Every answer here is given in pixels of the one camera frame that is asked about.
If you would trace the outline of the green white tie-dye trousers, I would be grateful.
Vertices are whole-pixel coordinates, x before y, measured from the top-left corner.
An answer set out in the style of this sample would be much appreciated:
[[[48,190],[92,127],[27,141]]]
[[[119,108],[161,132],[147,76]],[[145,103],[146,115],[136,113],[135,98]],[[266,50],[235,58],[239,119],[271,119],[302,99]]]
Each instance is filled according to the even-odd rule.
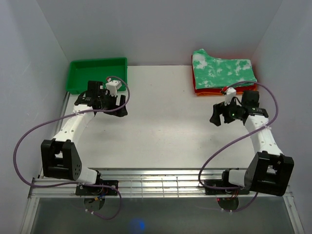
[[[256,81],[249,59],[222,59],[204,49],[192,54],[195,89],[223,88],[240,81]]]

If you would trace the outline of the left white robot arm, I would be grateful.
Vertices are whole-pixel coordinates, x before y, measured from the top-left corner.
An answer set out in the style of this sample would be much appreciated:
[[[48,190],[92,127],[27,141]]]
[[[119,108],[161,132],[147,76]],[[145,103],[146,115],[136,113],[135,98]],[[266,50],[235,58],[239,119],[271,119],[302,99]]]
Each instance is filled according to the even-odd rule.
[[[77,150],[77,143],[89,122],[99,112],[116,117],[126,116],[129,98],[118,96],[124,84],[120,79],[107,78],[107,82],[89,81],[87,90],[76,99],[72,114],[61,130],[51,139],[41,144],[43,175],[66,179],[86,185],[87,190],[98,195],[103,190],[99,172],[83,166]]]

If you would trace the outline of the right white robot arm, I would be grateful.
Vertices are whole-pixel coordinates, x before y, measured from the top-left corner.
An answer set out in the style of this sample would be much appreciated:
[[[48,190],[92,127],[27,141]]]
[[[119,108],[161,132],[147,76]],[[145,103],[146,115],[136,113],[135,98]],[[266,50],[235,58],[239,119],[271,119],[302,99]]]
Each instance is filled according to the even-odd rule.
[[[285,156],[277,146],[268,126],[269,115],[259,106],[259,92],[243,92],[240,102],[236,101],[236,90],[228,88],[225,100],[213,106],[210,122],[216,126],[240,120],[250,134],[255,156],[246,170],[226,169],[220,181],[221,190],[231,194],[238,187],[263,194],[283,196],[293,168],[294,161]]]

